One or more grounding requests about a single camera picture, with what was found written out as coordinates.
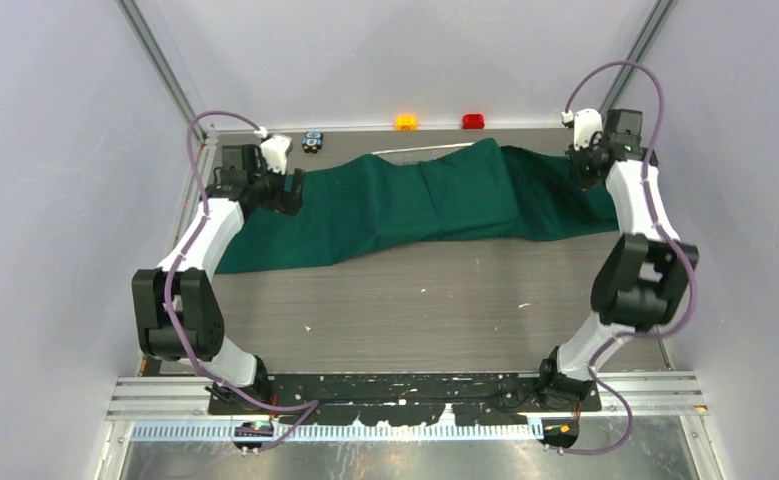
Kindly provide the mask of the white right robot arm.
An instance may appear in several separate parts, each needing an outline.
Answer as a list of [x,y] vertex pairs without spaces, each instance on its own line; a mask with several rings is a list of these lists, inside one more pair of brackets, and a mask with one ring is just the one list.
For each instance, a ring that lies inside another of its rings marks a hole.
[[658,334],[677,314],[699,261],[681,242],[656,186],[659,161],[642,144],[642,114],[614,109],[565,110],[573,133],[567,156],[583,189],[610,195],[619,238],[595,277],[591,313],[578,331],[540,365],[536,397],[549,410],[576,406],[595,393],[595,375],[639,336]]

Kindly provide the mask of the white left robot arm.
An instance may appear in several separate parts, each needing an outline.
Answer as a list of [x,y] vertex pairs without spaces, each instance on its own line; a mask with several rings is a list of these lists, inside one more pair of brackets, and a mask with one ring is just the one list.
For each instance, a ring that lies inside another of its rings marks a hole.
[[163,361],[199,364],[216,381],[235,385],[233,400],[245,412],[263,412],[272,398],[263,361],[225,334],[212,278],[230,242],[249,216],[263,208],[294,216],[302,205],[305,173],[288,175],[289,137],[226,146],[200,209],[174,249],[131,281],[141,351]]

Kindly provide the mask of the green surgical drape cloth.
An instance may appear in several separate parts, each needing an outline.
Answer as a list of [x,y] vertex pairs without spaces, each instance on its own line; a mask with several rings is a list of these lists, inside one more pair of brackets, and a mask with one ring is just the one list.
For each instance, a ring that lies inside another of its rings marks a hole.
[[566,157],[484,139],[420,163],[363,155],[309,172],[299,213],[253,213],[217,272],[330,266],[415,242],[558,241],[617,229],[610,195],[582,190]]

